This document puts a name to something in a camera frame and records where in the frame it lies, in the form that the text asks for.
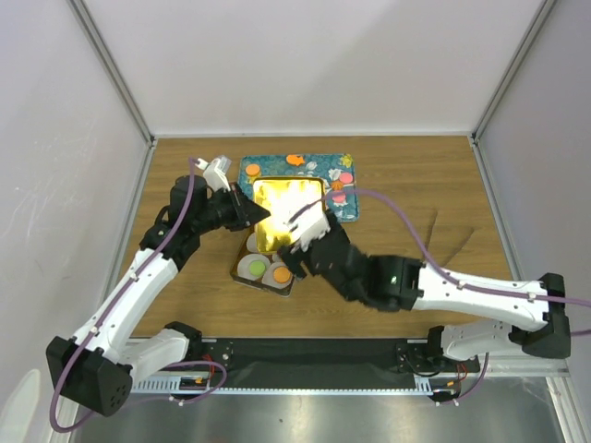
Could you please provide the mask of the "gold cookie tin box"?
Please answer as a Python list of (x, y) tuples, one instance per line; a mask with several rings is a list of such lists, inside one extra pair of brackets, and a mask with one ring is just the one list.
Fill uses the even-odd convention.
[(238, 250), (230, 276), (236, 283), (281, 297), (288, 297), (295, 283), (294, 274), (277, 254), (259, 252), (253, 228)]

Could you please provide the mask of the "green round cookie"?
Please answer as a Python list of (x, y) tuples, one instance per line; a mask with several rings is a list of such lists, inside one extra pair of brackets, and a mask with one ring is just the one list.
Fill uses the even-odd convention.
[(263, 275), (266, 271), (266, 264), (261, 260), (254, 260), (249, 264), (249, 272), (256, 277)]

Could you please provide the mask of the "gold tin lid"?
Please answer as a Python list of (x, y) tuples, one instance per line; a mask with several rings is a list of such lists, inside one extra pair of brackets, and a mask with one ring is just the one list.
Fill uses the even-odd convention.
[(324, 195), (324, 184), (316, 177), (261, 177), (253, 182), (253, 201), (267, 209), (271, 216), (255, 225), (258, 249), (275, 253), (290, 245), (291, 234), (285, 222), (298, 210)]

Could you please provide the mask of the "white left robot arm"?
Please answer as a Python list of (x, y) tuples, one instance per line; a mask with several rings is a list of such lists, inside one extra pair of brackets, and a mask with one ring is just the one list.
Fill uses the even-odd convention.
[(172, 322), (139, 345), (127, 341), (157, 295), (199, 249), (202, 235), (220, 228), (246, 230), (269, 215), (237, 184), (215, 190), (201, 176), (177, 178), (122, 280), (71, 338), (54, 337), (47, 346), (51, 405), (64, 397), (110, 416), (134, 384), (169, 366), (197, 367), (203, 358), (201, 336), (189, 325)]

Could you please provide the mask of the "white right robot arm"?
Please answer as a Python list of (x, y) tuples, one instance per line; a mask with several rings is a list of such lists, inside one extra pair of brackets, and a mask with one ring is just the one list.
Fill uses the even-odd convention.
[(329, 210), (309, 222), (285, 222), (296, 234), (278, 255), (298, 279), (321, 276), (344, 300), (380, 312), (453, 311), (479, 318), (428, 332), (427, 364), (445, 371), (481, 353), (520, 350), (543, 359), (572, 351), (564, 279), (545, 273), (534, 281), (504, 281), (454, 272), (432, 257), (366, 255), (353, 245)]

